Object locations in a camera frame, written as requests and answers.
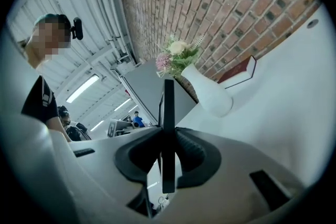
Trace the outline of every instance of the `white vase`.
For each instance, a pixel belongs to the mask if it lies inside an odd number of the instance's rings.
[[[231,110],[232,97],[217,82],[203,76],[193,64],[187,66],[181,75],[194,87],[199,103],[205,111],[220,118]]]

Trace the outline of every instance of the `blue shirt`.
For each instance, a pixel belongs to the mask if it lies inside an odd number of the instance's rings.
[[[137,116],[137,117],[134,117],[133,119],[134,122],[137,122],[139,124],[139,127],[145,127],[145,125],[143,125],[142,123],[142,118]]]

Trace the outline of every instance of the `pink flower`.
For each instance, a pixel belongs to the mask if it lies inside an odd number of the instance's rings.
[[[166,70],[171,65],[169,54],[159,54],[156,58],[156,67],[159,71]]]

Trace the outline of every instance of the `white flower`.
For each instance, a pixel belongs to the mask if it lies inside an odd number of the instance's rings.
[[[171,43],[168,50],[171,52],[172,55],[178,55],[183,52],[185,48],[188,48],[188,44],[184,41],[174,41]]]

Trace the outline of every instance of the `ceiling light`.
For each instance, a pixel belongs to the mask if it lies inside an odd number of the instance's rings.
[[[154,186],[156,186],[158,183],[157,182],[155,182],[154,184],[152,184],[152,185],[149,185],[148,187],[147,187],[147,189],[149,189],[149,188],[151,188],[151,187],[154,187]]]
[[[130,113],[133,109],[135,109],[138,105],[136,105],[135,107],[133,107],[128,113]]]
[[[114,111],[120,109],[123,105],[125,105],[130,100],[131,100],[131,98],[128,98],[125,102],[123,102],[120,106],[118,106]]]
[[[66,100],[66,102],[72,103],[74,99],[79,97],[81,93],[83,93],[87,88],[89,88],[97,80],[99,80],[99,77],[97,75],[93,75],[86,82],[84,82],[72,95],[70,95],[70,97]]]
[[[95,127],[93,127],[91,130],[90,130],[90,132],[92,132],[95,128],[97,128],[100,124],[102,124],[103,123],[103,121],[101,121],[101,122],[99,122]]]

